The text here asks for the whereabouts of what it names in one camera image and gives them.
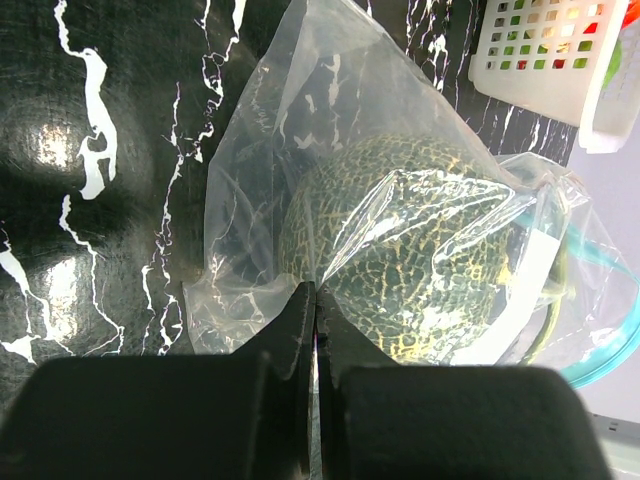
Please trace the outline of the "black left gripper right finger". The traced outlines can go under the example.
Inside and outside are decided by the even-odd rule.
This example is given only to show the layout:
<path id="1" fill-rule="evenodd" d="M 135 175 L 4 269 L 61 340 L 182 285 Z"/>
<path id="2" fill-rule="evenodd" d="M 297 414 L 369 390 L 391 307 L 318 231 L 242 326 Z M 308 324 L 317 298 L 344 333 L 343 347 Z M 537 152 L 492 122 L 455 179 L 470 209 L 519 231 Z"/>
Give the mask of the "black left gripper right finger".
<path id="1" fill-rule="evenodd" d="M 328 479 L 607 479 L 577 394 L 550 369 L 404 366 L 317 292 Z"/>

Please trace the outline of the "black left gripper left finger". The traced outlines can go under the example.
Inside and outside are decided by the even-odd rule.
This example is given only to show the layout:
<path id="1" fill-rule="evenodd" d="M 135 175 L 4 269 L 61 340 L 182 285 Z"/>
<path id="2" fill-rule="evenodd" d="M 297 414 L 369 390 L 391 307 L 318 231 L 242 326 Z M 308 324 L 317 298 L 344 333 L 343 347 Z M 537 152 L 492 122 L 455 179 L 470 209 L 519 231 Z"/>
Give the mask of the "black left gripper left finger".
<path id="1" fill-rule="evenodd" d="M 316 289 L 231 354 L 67 357 L 1 429 L 5 479 L 305 479 Z"/>

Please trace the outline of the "green netted fake melon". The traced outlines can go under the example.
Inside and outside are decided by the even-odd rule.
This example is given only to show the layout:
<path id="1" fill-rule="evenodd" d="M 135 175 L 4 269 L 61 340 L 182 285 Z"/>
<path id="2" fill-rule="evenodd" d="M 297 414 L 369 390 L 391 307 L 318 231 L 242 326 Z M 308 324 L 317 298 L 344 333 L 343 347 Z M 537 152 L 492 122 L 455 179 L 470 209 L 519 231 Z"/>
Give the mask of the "green netted fake melon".
<path id="1" fill-rule="evenodd" d="M 371 136 L 303 177 L 283 220 L 278 267 L 330 289 L 391 359 L 445 364 L 486 331 L 510 278 L 514 197 L 450 141 Z"/>

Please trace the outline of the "clear blue-zip food bag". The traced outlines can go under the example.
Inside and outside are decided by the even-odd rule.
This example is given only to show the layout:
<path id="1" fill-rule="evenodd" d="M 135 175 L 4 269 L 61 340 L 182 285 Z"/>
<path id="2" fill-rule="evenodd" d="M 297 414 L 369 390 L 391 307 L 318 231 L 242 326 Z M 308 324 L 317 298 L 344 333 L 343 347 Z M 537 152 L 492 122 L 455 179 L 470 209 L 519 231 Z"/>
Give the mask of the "clear blue-zip food bag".
<path id="1" fill-rule="evenodd" d="M 572 172 L 494 156 L 351 1 L 294 1 L 209 162 L 200 354 L 325 288 L 404 365 L 521 364 L 575 387 L 639 349 L 639 278 Z"/>

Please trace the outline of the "white perforated plastic basket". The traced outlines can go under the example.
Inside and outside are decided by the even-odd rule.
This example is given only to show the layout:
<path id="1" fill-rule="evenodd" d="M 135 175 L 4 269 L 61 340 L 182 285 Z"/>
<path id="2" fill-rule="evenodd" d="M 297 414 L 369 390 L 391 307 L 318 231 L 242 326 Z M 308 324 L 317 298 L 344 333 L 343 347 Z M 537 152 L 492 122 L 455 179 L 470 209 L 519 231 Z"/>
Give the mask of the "white perforated plastic basket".
<path id="1" fill-rule="evenodd" d="M 617 39 L 622 62 L 603 89 Z M 489 1 L 468 77 L 484 95 L 576 127 L 587 153 L 615 153 L 639 115 L 639 4 Z"/>

